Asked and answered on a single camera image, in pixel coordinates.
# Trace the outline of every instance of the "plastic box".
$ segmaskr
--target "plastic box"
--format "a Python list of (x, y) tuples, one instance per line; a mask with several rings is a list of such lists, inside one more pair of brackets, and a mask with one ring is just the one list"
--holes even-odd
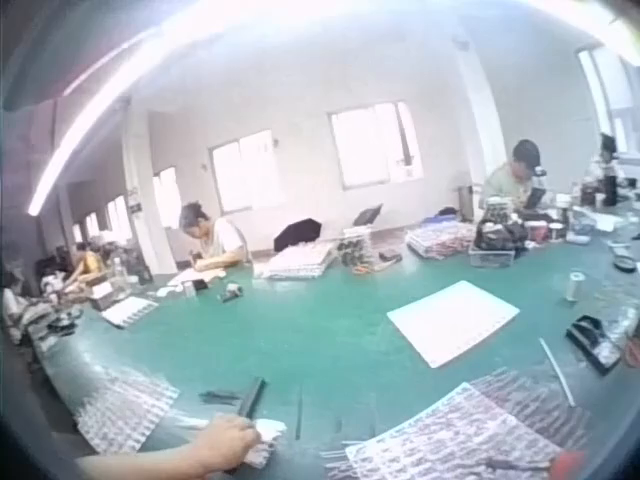
[(515, 254), (513, 250), (479, 250), (472, 245), (469, 248), (469, 262), (472, 267), (478, 268), (510, 267)]

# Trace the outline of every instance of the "window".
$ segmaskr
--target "window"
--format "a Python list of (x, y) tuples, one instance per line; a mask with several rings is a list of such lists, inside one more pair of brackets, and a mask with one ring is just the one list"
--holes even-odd
[(82, 238), (82, 229), (78, 223), (73, 226), (73, 240), (76, 243), (84, 242), (84, 238)]
[(270, 130), (212, 149), (211, 162), (223, 212), (269, 207), (282, 202)]
[(640, 152), (640, 118), (629, 69), (606, 47), (583, 50), (578, 59), (587, 78), (602, 132), (613, 135), (620, 153)]
[(107, 217), (109, 217), (111, 231), (118, 240), (126, 242), (133, 236), (124, 195), (120, 195), (115, 200), (107, 203)]
[(87, 218), (84, 219), (84, 225), (87, 229), (88, 239), (100, 235), (100, 227), (98, 226), (98, 216), (95, 212), (90, 215), (87, 215)]
[(422, 178), (411, 113), (404, 102), (331, 115), (345, 187)]
[(176, 179), (176, 168), (169, 167), (153, 177), (156, 205), (163, 227), (178, 228), (182, 200)]

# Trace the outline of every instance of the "hand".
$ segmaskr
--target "hand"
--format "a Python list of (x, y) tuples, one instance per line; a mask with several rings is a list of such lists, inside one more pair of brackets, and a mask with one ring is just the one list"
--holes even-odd
[(258, 443), (260, 434), (250, 420), (221, 415), (200, 432), (188, 449), (202, 476), (206, 476), (237, 467)]

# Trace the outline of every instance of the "white rod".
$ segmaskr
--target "white rod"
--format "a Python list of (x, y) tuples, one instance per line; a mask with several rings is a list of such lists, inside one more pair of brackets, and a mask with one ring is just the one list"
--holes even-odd
[(575, 407), (576, 406), (576, 402), (573, 399), (573, 395), (571, 394), (571, 390), (569, 390), (569, 385), (567, 384), (567, 380), (564, 378), (564, 375), (560, 371), (560, 367), (558, 366), (558, 363), (556, 362), (556, 359), (553, 357), (553, 354), (551, 353), (551, 350), (549, 350), (549, 347), (547, 346), (547, 342), (545, 342), (542, 338), (539, 338), (538, 340), (540, 341), (540, 345), (542, 345), (542, 348), (544, 348), (544, 353), (547, 354), (547, 358), (551, 362), (551, 366), (555, 370), (556, 375), (558, 376), (558, 379), (560, 380), (560, 384), (562, 385), (562, 389), (564, 390), (564, 394), (567, 396), (567, 401), (569, 402), (569, 405), (572, 406), (572, 407)]

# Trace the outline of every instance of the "workbench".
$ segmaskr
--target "workbench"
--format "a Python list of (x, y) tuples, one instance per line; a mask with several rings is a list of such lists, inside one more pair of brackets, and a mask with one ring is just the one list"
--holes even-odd
[[(596, 235), (587, 246), (547, 244), (506, 269), (472, 268), (466, 255), (423, 260), (406, 249), (401, 263), (363, 276), (338, 262), (321, 278), (305, 281), (257, 280), (249, 268), (232, 269), (225, 282), (242, 285), (240, 299), (221, 303), (217, 295), (224, 285), (216, 280), (196, 298), (158, 300), (159, 307), (126, 330), (87, 306), (77, 332), (41, 354), (41, 361), (72, 412), (95, 388), (97, 366), (164, 376), (181, 391), (174, 407), (200, 418), (214, 412), (200, 402), (200, 392), (242, 391), (262, 376), (268, 385), (255, 416), (281, 420), (289, 430), (265, 470), (242, 467), (236, 478), (311, 480), (325, 478), (319, 451), (335, 449), (340, 440), (380, 434), (461, 382), (504, 366), (542, 369), (556, 382), (538, 343), (542, 337), (578, 405), (602, 420), (594, 438), (609, 438), (635, 413), (640, 371), (621, 362), (600, 377), (564, 337), (579, 316), (617, 315), (618, 302), (640, 294), (639, 273), (613, 268), (609, 238)], [(640, 242), (634, 243), (640, 258)], [(574, 270), (587, 279), (581, 300), (572, 304), (564, 294)], [(520, 313), (479, 345), (432, 369), (386, 313), (459, 280)], [(142, 449), (184, 441), (184, 433), (163, 420)]]

